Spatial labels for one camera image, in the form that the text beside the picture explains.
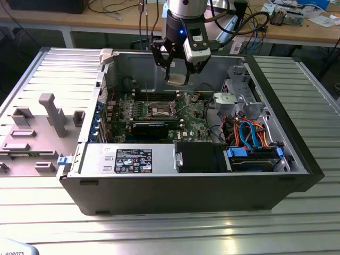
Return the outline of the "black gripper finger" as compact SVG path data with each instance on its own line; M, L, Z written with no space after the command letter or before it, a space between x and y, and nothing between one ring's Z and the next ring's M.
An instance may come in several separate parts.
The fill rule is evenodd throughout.
M153 54L155 64L165 69L165 80L168 81L170 77L171 62L176 52L177 44L165 38L163 42L153 41L150 44L151 52ZM168 53L168 57L165 58L162 54L161 48L164 47Z
M201 73L201 71L204 69L204 67L206 66L209 60L210 60L210 56L204 61L198 62L197 64L193 64L193 63L188 62L185 59L186 76L185 76L185 80L183 84L187 85L189 83L191 74Z

